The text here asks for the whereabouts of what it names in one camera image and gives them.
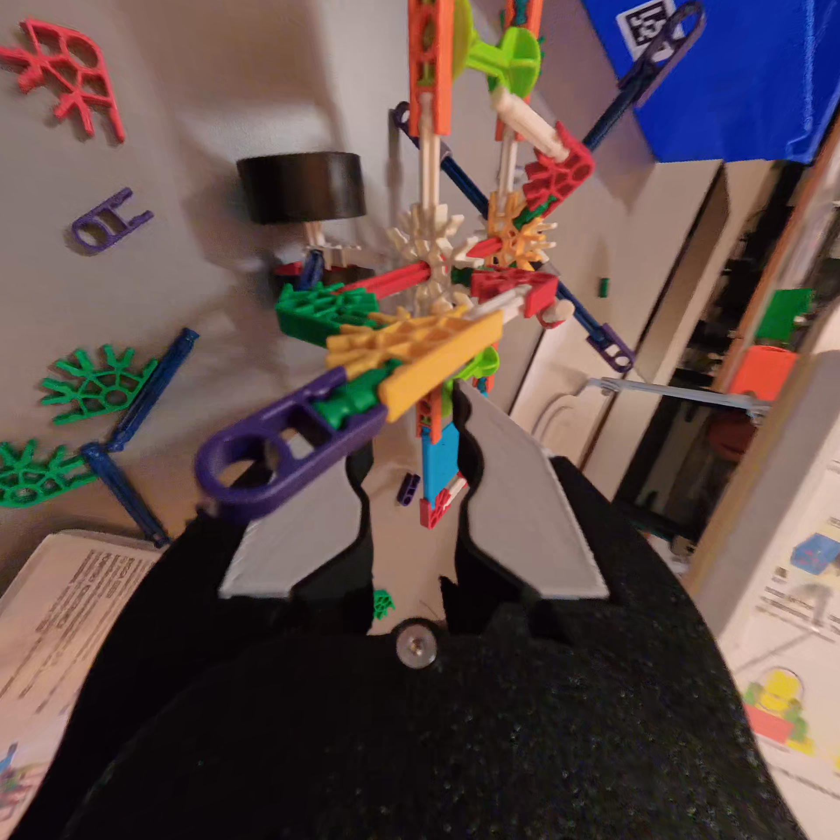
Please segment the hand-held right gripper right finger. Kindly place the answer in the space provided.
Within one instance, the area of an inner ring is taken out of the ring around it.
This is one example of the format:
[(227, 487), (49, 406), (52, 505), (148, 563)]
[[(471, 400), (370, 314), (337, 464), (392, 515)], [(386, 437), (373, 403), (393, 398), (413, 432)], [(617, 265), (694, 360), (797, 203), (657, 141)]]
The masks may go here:
[(547, 451), (471, 385), (454, 390), (466, 537), (543, 600), (605, 600), (607, 585)]

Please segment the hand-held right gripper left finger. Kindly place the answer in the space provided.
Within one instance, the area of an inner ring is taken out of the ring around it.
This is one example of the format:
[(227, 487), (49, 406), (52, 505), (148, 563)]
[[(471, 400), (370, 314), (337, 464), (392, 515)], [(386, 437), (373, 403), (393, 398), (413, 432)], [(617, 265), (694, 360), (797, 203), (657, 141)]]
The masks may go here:
[(219, 597), (339, 599), (371, 587), (371, 509), (362, 483), (372, 466), (372, 453), (354, 453), (251, 522)]

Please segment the colourful construction toy model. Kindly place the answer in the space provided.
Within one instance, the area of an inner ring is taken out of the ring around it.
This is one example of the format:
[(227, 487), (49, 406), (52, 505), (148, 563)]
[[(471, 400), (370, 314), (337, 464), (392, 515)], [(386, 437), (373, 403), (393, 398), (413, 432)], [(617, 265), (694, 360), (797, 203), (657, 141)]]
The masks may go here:
[[(410, 408), (420, 435), (435, 447), (443, 435), (439, 395), (466, 375), (489, 377), (479, 362), (496, 352), (504, 325), (536, 318), (545, 329), (554, 304), (571, 302), (556, 276), (534, 270), (546, 261), (546, 219), (594, 172), (593, 150), (630, 107), (641, 103), (697, 41), (706, 23), (701, 2), (685, 2), (665, 19), (619, 93), (583, 141), (561, 122), (549, 125), (527, 103), (542, 64), (531, 25), (541, 2), (529, 2), (524, 27), (511, 24), (498, 45), (482, 41), (468, 2), (409, 2), (408, 137), (421, 156), (421, 202), (407, 230), (389, 231), (413, 263), (361, 283), (284, 287), (277, 303), (282, 331), (322, 345), (326, 374), (210, 438), (195, 475), (216, 515), (237, 522), (269, 516), (328, 468), (352, 454)], [(487, 236), (451, 247), (463, 218), (437, 201), (441, 138), (450, 131), (452, 82), (463, 69), (490, 80), (490, 99), (505, 126), (504, 163), (518, 139), (535, 160), (520, 192), (491, 194)]]

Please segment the dark blue plastic rod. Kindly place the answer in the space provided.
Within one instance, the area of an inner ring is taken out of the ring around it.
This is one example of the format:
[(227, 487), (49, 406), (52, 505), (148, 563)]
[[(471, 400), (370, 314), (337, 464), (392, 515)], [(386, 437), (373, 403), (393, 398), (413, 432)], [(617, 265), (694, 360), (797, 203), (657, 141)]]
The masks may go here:
[(162, 355), (149, 379), (141, 386), (126, 414), (113, 429), (105, 444), (109, 453), (120, 453), (126, 449), (186, 362), (199, 338), (200, 334), (193, 329), (183, 328), (180, 331)]
[(91, 472), (110, 490), (121, 508), (148, 541), (159, 549), (171, 543), (172, 540), (161, 521), (154, 515), (141, 494), (133, 487), (129, 478), (102, 444), (99, 442), (84, 444), (80, 447), (80, 455)]

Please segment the white document stand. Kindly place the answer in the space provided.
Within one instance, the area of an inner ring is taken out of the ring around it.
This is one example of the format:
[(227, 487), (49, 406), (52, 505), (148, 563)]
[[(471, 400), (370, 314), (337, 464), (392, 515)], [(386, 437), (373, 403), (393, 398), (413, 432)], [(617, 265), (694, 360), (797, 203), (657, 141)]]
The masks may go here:
[(739, 633), (740, 616), (758, 583), (762, 561), (828, 462), (835, 456), (839, 462), (838, 349), (835, 301), (809, 332), (684, 578), (732, 678), (724, 648), (728, 638)]

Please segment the building ideas booklet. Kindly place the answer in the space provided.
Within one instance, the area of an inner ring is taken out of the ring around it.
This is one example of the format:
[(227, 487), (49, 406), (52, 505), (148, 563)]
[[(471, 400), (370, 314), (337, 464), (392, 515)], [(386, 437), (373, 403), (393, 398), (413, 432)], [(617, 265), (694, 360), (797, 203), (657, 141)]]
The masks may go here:
[(2, 839), (35, 798), (105, 637), (163, 551), (119, 535), (56, 532), (2, 595)]

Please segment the large green fan connector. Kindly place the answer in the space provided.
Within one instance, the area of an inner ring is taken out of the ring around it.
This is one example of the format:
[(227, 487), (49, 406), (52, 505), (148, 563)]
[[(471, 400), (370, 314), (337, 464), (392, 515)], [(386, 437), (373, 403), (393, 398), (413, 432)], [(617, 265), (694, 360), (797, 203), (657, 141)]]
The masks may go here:
[(159, 361), (135, 363), (135, 349), (103, 344), (97, 356), (84, 349), (57, 360), (54, 374), (42, 380), (40, 403), (58, 410), (52, 424), (65, 426), (120, 413), (135, 403)]
[(36, 439), (23, 447), (1, 443), (2, 508), (32, 508), (97, 480), (85, 459), (64, 445), (42, 453)]

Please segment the orange storage bin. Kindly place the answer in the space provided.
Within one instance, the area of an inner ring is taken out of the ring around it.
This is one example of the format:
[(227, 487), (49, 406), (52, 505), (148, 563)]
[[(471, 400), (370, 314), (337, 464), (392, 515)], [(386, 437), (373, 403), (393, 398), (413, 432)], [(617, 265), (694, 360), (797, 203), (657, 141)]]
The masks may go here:
[(799, 354), (791, 350), (753, 345), (744, 354), (728, 393), (771, 403), (781, 393), (798, 359)]

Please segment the green storage bin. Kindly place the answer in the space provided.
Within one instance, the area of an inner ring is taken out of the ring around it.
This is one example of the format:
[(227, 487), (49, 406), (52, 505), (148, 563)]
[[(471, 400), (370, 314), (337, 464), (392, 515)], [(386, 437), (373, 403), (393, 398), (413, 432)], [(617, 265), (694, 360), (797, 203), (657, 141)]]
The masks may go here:
[(754, 334), (754, 341), (788, 343), (794, 334), (797, 319), (811, 310), (812, 300), (813, 290), (810, 288), (774, 292)]

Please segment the blue plastic bin with tag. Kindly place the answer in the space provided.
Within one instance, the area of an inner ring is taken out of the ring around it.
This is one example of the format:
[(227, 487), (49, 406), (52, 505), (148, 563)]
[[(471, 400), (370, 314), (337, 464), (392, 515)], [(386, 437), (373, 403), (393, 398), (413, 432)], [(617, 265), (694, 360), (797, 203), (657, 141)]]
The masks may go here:
[(838, 105), (838, 1), (583, 6), (618, 78), (591, 151), (633, 112), (660, 162), (813, 163)]

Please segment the red fan connector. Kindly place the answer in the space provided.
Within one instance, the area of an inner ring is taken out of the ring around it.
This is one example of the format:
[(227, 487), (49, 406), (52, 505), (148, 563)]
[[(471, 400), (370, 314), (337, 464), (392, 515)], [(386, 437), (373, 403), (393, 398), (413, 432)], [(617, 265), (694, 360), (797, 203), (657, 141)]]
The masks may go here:
[(24, 95), (53, 87), (56, 121), (78, 118), (87, 137), (95, 134), (93, 113), (108, 121), (112, 137), (123, 144), (127, 134), (114, 93), (109, 69), (98, 44), (73, 28), (25, 17), (19, 23), (23, 41), (1, 48), (2, 67), (17, 74)]

